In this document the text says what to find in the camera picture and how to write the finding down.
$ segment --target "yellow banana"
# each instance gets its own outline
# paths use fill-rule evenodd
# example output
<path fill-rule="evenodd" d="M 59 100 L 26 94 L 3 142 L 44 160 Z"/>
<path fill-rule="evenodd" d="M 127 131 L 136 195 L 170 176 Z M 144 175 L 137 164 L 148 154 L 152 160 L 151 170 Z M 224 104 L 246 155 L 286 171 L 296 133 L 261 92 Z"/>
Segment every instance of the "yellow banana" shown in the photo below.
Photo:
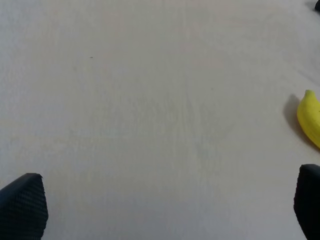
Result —
<path fill-rule="evenodd" d="M 296 115 L 304 133 L 320 148 L 320 102 L 314 91 L 305 91 Z"/>

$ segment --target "banana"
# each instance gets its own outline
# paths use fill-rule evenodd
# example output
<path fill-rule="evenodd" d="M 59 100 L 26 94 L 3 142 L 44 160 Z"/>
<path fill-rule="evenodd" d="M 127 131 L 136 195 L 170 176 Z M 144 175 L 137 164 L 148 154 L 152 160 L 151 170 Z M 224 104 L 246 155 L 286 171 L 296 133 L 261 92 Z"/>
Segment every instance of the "banana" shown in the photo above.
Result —
<path fill-rule="evenodd" d="M 314 91 L 305 91 L 296 115 L 303 132 L 320 148 L 320 102 Z"/>

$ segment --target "textured black pad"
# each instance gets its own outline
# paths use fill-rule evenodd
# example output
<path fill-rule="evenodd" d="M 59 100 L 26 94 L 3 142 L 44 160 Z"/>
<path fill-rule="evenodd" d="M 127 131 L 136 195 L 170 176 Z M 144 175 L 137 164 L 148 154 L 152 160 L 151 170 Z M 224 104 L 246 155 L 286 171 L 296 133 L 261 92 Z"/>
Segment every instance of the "textured black pad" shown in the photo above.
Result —
<path fill-rule="evenodd" d="M 40 240 L 47 220 L 40 174 L 27 173 L 0 191 L 0 240 Z"/>
<path fill-rule="evenodd" d="M 306 239 L 320 240 L 320 166 L 300 167 L 293 208 Z"/>

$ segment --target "banana peel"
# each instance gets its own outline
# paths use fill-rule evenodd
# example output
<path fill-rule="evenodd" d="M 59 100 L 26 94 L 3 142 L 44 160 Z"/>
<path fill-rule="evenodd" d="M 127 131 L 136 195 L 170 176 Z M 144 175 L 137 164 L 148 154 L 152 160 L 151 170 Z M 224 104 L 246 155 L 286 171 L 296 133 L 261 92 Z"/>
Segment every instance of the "banana peel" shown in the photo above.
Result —
<path fill-rule="evenodd" d="M 320 102 L 314 91 L 305 91 L 296 115 L 303 132 L 320 148 Z"/>

